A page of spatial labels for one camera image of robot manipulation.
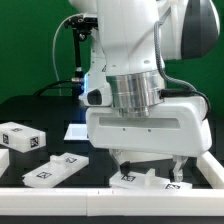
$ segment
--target black tabletop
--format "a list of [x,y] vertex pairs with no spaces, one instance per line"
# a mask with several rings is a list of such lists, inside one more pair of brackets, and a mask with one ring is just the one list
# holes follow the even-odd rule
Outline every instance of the black tabletop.
[[[89,157],[89,165],[57,185],[57,188],[108,188],[109,178],[117,167],[107,149],[95,149],[88,141],[64,141],[70,123],[85,123],[86,108],[72,97],[17,96],[0,105],[0,124],[16,122],[46,132],[46,146],[20,153],[10,149],[10,166],[0,178],[1,187],[26,187],[22,176],[49,162],[51,155],[65,152]],[[224,121],[210,116],[213,146],[210,152],[222,163],[224,160]],[[171,160],[133,164],[132,171],[147,172],[156,168],[157,174],[169,177],[174,163]],[[196,159],[189,159],[184,168],[184,181],[193,183],[193,188],[211,188],[196,167]],[[4,222],[13,223],[12,217],[1,217]],[[222,218],[205,217],[17,217],[16,223],[221,223]]]

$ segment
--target green backdrop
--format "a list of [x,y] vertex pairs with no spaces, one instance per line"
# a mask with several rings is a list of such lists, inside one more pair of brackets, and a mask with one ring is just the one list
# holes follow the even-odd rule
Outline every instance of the green backdrop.
[[[224,1],[214,0],[221,33],[215,48],[204,58],[170,61],[167,73],[192,83],[210,99],[215,113],[224,116]],[[58,25],[76,13],[67,0],[1,0],[0,103],[16,95],[32,95],[56,81],[52,66],[52,40]],[[89,67],[89,43],[82,44],[84,70]],[[72,77],[74,55],[71,30],[62,29],[56,61],[60,79]]]

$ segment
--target metal cylinder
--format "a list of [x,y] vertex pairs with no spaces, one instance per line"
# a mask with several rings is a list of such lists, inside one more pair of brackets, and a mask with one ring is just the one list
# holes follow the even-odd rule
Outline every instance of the metal cylinder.
[[123,117],[149,116],[149,107],[163,102],[160,90],[165,88],[158,71],[107,76],[113,94],[113,105]]

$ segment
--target white plastic housing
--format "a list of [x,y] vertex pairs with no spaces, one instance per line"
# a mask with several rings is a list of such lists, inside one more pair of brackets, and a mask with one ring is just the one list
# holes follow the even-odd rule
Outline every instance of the white plastic housing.
[[96,12],[96,0],[69,0],[69,2],[79,12]]
[[157,69],[153,29],[159,14],[155,0],[98,0],[97,14],[107,76]]
[[121,118],[114,108],[89,108],[87,127],[94,147],[198,157],[212,144],[201,97],[167,98],[142,119]]

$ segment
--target black cable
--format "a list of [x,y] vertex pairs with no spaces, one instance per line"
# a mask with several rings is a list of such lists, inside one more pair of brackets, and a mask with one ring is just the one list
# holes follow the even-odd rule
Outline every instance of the black cable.
[[45,86],[44,88],[36,91],[33,96],[40,96],[43,92],[45,92],[47,89],[50,89],[51,87],[54,87],[54,86],[57,86],[57,85],[60,85],[60,84],[63,84],[63,83],[71,83],[71,80],[70,79],[66,79],[66,80],[61,80],[61,81],[57,81],[57,82],[54,82],[50,85],[47,85]]

